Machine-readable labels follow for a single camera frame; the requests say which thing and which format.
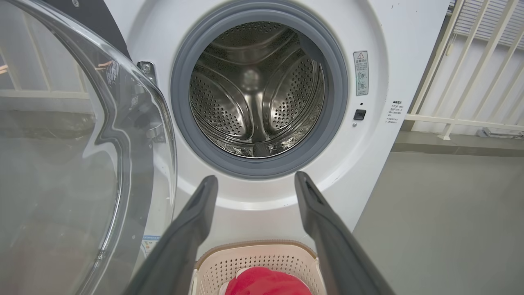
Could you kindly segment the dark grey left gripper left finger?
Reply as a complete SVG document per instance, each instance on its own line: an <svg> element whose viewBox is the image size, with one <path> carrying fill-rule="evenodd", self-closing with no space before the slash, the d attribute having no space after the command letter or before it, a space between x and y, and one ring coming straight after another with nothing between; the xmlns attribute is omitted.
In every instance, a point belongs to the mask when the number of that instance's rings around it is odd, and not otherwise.
<svg viewBox="0 0 524 295"><path fill-rule="evenodd" d="M124 295L188 295L199 246L211 231L218 180L206 176L136 272Z"/></svg>

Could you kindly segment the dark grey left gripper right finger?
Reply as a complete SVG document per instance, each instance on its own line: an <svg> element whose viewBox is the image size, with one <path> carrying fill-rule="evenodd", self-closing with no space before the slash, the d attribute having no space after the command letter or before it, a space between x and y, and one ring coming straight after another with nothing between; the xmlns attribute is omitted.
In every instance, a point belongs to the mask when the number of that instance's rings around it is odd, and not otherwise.
<svg viewBox="0 0 524 295"><path fill-rule="evenodd" d="M393 295L384 276L307 173L294 175L305 232L314 240L328 295Z"/></svg>

